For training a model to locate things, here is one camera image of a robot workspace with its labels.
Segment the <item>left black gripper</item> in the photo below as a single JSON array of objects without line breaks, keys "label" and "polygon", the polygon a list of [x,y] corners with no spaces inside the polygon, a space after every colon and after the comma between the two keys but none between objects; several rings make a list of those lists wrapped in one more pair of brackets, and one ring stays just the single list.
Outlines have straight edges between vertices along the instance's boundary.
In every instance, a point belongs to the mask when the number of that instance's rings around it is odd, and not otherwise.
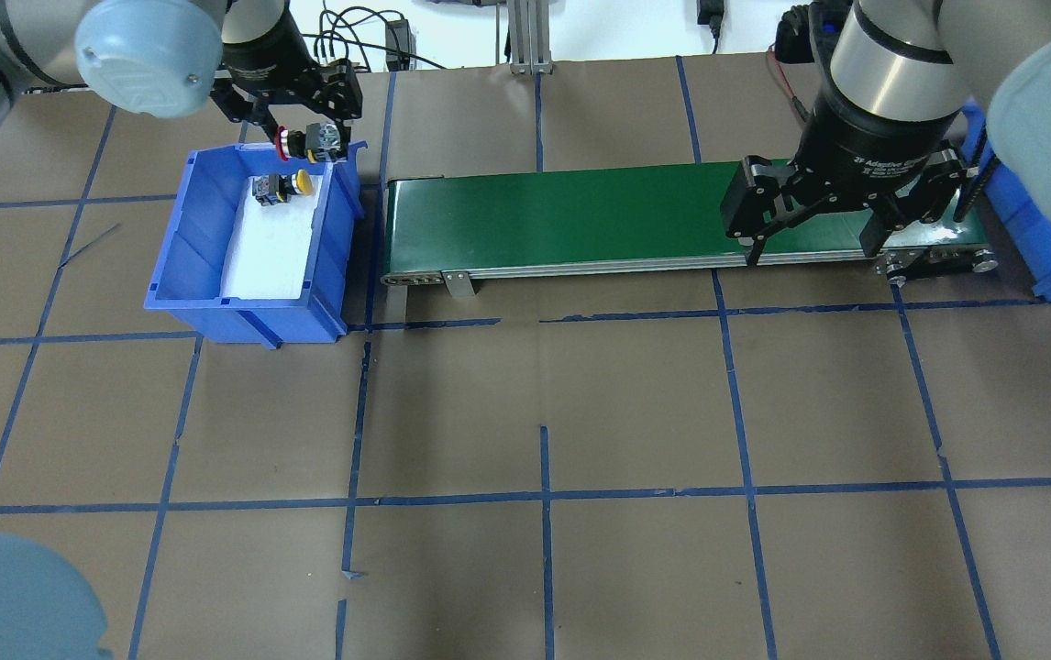
[{"label": "left black gripper", "polygon": [[214,80],[210,99],[228,121],[249,122],[277,146],[282,127],[271,107],[302,105],[331,120],[329,158],[347,157],[350,121],[360,118],[365,104],[349,59],[317,63],[291,16],[267,17],[260,27],[236,29],[221,38],[221,66],[227,77]]}]

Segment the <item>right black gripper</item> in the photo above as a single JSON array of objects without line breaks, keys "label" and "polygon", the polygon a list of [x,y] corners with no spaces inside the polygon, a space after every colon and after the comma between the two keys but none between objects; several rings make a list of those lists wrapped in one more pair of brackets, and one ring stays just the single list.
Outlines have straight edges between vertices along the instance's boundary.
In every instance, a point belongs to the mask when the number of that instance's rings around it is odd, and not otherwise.
[{"label": "right black gripper", "polygon": [[939,221],[960,191],[965,162],[946,138],[955,116],[900,121],[822,88],[790,162],[756,154],[740,162],[720,203],[726,236],[753,241],[745,264],[756,267],[781,231],[869,209],[860,247],[877,257],[898,228]]}]

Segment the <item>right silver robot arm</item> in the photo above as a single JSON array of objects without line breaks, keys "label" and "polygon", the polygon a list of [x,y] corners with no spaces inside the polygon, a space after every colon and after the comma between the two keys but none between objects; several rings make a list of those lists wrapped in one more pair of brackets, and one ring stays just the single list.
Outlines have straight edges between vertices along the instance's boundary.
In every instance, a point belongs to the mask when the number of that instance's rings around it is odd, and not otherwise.
[{"label": "right silver robot arm", "polygon": [[740,163],[720,203],[756,266],[766,243],[819,215],[869,209],[859,244],[882,251],[931,223],[965,182],[946,135],[968,101],[992,162],[1051,221],[1051,1],[815,1],[801,35],[822,87],[786,164]]}]

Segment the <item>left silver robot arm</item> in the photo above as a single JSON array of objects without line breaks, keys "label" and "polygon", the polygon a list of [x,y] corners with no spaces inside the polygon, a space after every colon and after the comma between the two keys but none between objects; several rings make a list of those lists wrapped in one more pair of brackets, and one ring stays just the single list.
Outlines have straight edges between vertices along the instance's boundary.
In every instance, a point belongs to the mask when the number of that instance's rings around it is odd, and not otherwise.
[{"label": "left silver robot arm", "polygon": [[[0,126],[35,84],[84,86],[131,114],[215,102],[280,158],[353,158],[362,112],[347,60],[317,63],[286,1],[0,1]],[[63,556],[0,533],[0,659],[107,659],[104,611]]]}]

